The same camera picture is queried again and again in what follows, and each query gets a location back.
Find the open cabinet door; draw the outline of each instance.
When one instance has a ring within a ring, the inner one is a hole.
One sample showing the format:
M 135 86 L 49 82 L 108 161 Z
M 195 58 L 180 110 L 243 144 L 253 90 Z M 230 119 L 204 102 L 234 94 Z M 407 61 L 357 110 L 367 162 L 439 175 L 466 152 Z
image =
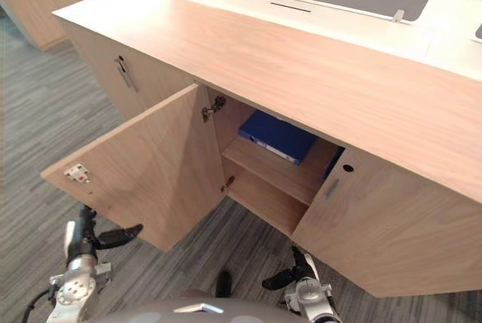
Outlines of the open cabinet door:
M 355 148 L 292 239 L 376 297 L 482 288 L 482 205 Z
M 192 84 L 42 172 L 141 238 L 169 250 L 223 198 L 224 173 L 206 88 Z M 81 164 L 89 182 L 65 171 Z

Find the wooden countertop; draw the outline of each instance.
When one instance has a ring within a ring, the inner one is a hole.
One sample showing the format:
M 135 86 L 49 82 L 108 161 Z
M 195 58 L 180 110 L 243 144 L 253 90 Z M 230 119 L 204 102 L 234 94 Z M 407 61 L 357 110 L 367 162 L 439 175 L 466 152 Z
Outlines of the wooden countertop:
M 482 203 L 481 82 L 185 0 L 54 13 Z

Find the cabinet handle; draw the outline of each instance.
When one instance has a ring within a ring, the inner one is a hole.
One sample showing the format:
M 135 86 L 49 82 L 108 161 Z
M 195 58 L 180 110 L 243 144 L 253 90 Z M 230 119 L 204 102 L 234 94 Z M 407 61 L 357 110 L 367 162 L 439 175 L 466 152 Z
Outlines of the cabinet handle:
M 124 83 L 126 84 L 127 88 L 132 87 L 134 91 L 138 92 L 139 90 L 137 89 L 136 84 L 134 84 L 133 80 L 129 76 L 129 71 L 127 70 L 127 67 L 124 63 L 124 58 L 122 56 L 119 56 L 119 58 L 115 59 L 115 62 L 117 62 L 118 64 L 117 70 L 122 76 L 122 79 L 124 80 Z
M 330 186 L 330 188 L 328 189 L 328 191 L 326 192 L 325 194 L 325 197 L 326 197 L 326 200 L 328 200 L 331 195 L 333 194 L 333 192 L 337 189 L 338 185 L 340 183 L 340 179 L 337 178 L 334 183 Z

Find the gray carpet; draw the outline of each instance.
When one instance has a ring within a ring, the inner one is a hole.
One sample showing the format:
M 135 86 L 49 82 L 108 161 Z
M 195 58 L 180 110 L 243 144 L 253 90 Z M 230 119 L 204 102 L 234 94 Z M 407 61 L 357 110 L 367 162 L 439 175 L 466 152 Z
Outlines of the gray carpet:
M 27 302 L 46 287 L 48 277 L 65 269 L 64 227 L 79 207 L 42 181 L 39 172 L 122 119 L 68 43 L 42 53 L 5 15 L 0 16 L 0 25 L 7 106 L 7 190 L 0 224 L 2 322 L 13 323 L 20 322 Z M 112 226 L 99 218 L 98 231 Z M 115 279 L 101 295 L 97 316 L 187 288 L 213 292 L 215 276 L 223 267 L 233 274 L 234 296 L 276 304 L 282 292 L 264 291 L 261 280 L 293 263 L 289 240 L 231 200 L 220 204 L 168 253 L 137 240 L 103 252 L 100 258 L 113 263 Z M 333 285 L 346 323 L 482 322 L 480 291 L 375 299 L 316 263 L 323 281 Z M 30 322 L 45 321 L 49 311 L 40 303 Z

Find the door hinge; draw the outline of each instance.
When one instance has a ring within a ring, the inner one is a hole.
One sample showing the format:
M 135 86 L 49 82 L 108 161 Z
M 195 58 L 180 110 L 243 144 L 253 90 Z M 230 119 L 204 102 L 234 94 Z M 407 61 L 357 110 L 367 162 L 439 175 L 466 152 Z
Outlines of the door hinge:
M 209 118 L 226 105 L 226 97 L 218 96 L 214 99 L 214 104 L 210 108 L 203 108 L 201 114 L 203 115 L 203 121 L 208 122 Z
M 234 180 L 236 180 L 236 178 L 234 176 L 230 176 L 229 179 L 226 181 L 226 184 L 221 186 L 221 192 L 224 193 L 231 186 L 231 184 L 234 183 Z

